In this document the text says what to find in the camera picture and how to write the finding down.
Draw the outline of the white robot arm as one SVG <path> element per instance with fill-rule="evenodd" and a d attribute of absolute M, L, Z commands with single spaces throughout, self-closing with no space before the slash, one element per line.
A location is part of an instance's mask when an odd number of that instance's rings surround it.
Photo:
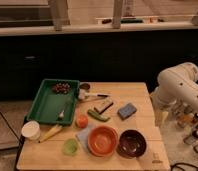
<path fill-rule="evenodd" d="M 157 77 L 158 86 L 150 98 L 155 114 L 155 125 L 161 126 L 164 112 L 169 111 L 178 100 L 198 112 L 198 66 L 185 62 L 162 70 Z"/>

